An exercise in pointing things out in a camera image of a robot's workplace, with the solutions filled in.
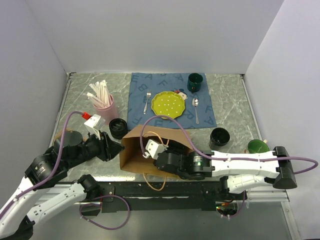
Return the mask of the small cartoon figurine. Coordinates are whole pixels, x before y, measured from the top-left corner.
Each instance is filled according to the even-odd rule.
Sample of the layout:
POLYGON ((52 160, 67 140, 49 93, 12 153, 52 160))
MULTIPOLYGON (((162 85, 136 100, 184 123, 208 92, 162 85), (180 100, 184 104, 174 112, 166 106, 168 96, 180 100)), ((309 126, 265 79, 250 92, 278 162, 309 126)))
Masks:
POLYGON ((188 95, 186 94, 186 92, 182 88, 174 90, 174 92, 176 94, 180 95, 184 101, 188 98, 188 95))

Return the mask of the silver spoon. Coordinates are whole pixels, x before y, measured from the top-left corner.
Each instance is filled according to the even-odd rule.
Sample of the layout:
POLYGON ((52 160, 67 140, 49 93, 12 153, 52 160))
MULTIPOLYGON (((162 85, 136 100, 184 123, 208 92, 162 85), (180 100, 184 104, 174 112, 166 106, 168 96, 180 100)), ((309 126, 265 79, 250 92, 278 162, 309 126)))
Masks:
POLYGON ((198 125, 200 123, 199 117, 198 117, 198 112, 197 112, 197 107, 199 105, 199 100, 197 98, 193 98, 192 99, 192 105, 193 105, 194 110, 195 110, 195 122, 198 125))

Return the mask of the silver fork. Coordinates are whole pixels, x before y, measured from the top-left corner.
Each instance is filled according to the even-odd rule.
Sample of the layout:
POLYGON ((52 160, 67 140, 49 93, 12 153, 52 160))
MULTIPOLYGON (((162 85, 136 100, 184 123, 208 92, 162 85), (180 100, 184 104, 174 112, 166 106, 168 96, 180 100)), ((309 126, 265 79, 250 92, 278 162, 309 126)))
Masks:
POLYGON ((146 93, 146 102, 145 102, 144 109, 143 109, 143 114, 144 114, 144 115, 147 113, 148 102, 149 102, 149 99, 151 98, 151 96, 152 96, 152 93, 151 93, 151 91, 148 89, 148 90, 147 90, 147 93, 146 93))

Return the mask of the pink straw holder cup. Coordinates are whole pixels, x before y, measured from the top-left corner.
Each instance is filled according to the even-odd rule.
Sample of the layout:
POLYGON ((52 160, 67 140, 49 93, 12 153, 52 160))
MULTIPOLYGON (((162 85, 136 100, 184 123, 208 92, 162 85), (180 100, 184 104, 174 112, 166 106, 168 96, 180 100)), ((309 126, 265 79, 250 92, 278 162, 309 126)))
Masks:
POLYGON ((110 95, 110 98, 111 98, 111 104, 108 107, 101 108, 93 104, 93 107, 96 110, 96 113, 105 120, 106 125, 109 125, 109 123, 112 120, 117 119, 119 117, 118 109, 112 94, 110 95))

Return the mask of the blue alphabet placemat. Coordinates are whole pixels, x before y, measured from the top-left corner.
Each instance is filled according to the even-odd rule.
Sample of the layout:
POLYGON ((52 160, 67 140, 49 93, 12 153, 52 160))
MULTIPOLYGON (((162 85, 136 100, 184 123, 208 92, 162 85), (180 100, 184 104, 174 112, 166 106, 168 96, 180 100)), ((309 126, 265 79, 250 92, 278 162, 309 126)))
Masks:
POLYGON ((201 74, 199 91, 188 89, 189 73, 140 73, 131 75, 127 127, 132 130, 148 119, 150 126, 177 129, 217 126, 207 78, 201 74))

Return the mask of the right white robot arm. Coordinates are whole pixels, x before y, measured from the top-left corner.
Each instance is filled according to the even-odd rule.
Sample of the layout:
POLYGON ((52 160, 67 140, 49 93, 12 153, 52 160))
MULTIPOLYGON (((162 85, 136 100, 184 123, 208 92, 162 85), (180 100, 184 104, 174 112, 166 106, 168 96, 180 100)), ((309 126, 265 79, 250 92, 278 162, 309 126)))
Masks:
POLYGON ((179 154, 165 150, 153 164, 158 170, 183 180, 217 178, 219 195, 226 200, 255 187, 287 190, 298 186, 290 161, 279 161, 274 151, 245 154, 212 150, 179 154))

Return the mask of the stack of black lids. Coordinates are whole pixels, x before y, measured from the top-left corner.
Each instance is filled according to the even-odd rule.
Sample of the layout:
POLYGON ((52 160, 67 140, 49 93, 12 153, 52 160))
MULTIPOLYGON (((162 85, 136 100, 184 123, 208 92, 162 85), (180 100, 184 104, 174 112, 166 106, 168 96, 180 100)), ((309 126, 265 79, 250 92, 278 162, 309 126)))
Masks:
POLYGON ((115 118, 109 122, 109 130, 114 139, 121 140, 128 133, 127 122, 122 118, 115 118))

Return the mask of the brown paper bag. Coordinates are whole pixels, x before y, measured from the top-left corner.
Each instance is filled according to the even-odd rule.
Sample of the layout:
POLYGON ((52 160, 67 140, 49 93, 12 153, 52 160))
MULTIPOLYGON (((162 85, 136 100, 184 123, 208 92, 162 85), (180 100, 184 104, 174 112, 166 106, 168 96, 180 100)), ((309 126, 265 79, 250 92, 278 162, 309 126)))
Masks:
POLYGON ((178 176, 173 173, 167 173, 159 170, 154 165, 154 159, 151 157, 143 157, 145 147, 148 140, 155 140, 162 146, 163 144, 182 144, 182 152, 190 153, 193 147, 188 141, 190 135, 184 134, 181 129, 171 129, 164 127, 156 127, 147 125, 142 128, 138 125, 127 133, 121 140, 124 150, 119 154, 119 166, 123 171, 142 174, 145 181, 147 176, 164 177, 163 184, 160 188, 155 188, 149 182, 147 185, 154 191, 160 192, 165 188, 167 178, 177 178, 178 176))

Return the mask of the white wrapped straws bundle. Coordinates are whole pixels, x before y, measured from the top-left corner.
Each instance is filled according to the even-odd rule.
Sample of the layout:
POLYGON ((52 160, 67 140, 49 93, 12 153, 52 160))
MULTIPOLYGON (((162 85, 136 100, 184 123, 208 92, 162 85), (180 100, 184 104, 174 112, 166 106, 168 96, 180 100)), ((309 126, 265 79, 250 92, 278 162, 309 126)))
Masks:
POLYGON ((87 92, 86 96, 95 107, 103 109, 111 106, 113 101, 105 80, 97 81, 95 84, 90 83, 89 87, 94 94, 87 92))

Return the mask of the green interior patterned cup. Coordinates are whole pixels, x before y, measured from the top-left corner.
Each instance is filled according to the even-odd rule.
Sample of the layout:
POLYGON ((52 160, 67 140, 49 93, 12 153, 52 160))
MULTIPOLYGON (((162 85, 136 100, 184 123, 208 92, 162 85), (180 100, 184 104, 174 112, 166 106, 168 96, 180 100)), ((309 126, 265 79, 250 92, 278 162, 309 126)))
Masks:
POLYGON ((245 149, 246 153, 257 154, 266 153, 270 150, 266 140, 253 139, 251 140, 245 149))

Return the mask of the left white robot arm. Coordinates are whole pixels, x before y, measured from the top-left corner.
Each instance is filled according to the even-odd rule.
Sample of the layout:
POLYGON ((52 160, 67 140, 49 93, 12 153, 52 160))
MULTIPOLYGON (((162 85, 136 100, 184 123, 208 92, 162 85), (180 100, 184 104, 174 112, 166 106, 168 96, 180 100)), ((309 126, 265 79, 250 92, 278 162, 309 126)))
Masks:
POLYGON ((24 173, 19 186, 0 211, 0 237, 4 240, 28 240, 36 224, 48 220, 70 205, 94 201, 100 186, 90 174, 82 175, 64 192, 36 205, 68 170, 93 158, 104 162, 114 159, 124 146, 110 139, 106 132, 90 135, 87 140, 78 131, 66 131, 53 146, 37 156, 24 173))

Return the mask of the dark green mug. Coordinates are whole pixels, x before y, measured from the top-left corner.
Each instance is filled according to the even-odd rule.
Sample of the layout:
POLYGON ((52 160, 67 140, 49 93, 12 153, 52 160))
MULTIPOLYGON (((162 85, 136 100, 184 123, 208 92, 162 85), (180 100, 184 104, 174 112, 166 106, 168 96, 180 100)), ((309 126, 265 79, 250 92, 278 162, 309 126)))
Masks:
POLYGON ((201 89, 202 82, 203 82, 203 76, 200 75, 199 73, 191 73, 188 76, 188 81, 187 81, 187 89, 191 93, 196 93, 201 89))

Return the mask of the brown cardboard cup carrier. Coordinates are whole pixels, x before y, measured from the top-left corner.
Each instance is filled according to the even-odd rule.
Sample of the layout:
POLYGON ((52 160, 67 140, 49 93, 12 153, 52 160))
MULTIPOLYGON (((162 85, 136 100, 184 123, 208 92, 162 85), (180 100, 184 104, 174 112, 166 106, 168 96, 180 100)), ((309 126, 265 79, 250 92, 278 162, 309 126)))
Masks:
MULTIPOLYGON (((65 130, 64 137, 66 138, 67 135, 68 135, 69 133, 71 133, 71 132, 73 132, 73 130, 67 128, 67 129, 65 130)), ((63 130, 59 131, 59 132, 55 135, 53 141, 55 142, 56 140, 60 139, 60 138, 62 137, 62 135, 63 135, 63 130)))

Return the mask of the black cup stack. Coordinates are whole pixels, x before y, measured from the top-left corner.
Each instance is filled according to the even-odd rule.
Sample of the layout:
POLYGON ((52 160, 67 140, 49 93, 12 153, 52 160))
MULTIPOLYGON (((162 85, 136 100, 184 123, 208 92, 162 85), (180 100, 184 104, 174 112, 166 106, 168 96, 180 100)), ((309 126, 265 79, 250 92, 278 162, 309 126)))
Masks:
POLYGON ((229 141, 229 132, 222 127, 216 127, 210 133, 209 147, 211 150, 218 151, 221 147, 227 145, 229 141))

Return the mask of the yellow dotted plate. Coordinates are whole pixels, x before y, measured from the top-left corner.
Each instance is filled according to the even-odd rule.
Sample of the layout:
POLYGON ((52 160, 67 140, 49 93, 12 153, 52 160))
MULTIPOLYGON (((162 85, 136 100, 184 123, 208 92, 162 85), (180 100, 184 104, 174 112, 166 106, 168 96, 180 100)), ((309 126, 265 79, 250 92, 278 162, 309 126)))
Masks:
POLYGON ((157 93, 151 100, 151 109, 156 116, 166 119, 180 117, 185 109, 185 100, 174 91, 163 91, 157 93))

